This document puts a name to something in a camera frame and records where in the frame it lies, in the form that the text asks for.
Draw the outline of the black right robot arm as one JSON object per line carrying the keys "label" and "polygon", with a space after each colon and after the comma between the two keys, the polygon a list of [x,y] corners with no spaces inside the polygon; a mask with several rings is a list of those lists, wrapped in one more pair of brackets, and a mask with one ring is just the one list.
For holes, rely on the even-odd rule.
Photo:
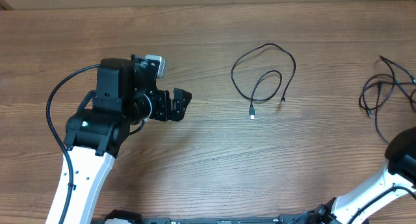
{"label": "black right robot arm", "polygon": [[399,133],[385,151],[385,163],[351,192],[318,206],[308,223],[366,223],[390,202],[415,197],[415,128]]}

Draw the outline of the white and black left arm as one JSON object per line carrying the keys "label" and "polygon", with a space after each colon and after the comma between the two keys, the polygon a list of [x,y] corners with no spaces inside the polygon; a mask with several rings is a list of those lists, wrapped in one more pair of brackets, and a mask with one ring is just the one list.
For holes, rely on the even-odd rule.
{"label": "white and black left arm", "polygon": [[89,91],[66,123],[60,139],[51,121],[50,97],[47,124],[63,152],[58,187],[47,223],[90,223],[99,193],[122,143],[141,130],[148,119],[181,121],[192,94],[176,88],[173,94],[157,88],[166,60],[147,55],[131,59],[104,58],[94,65],[96,89]]}

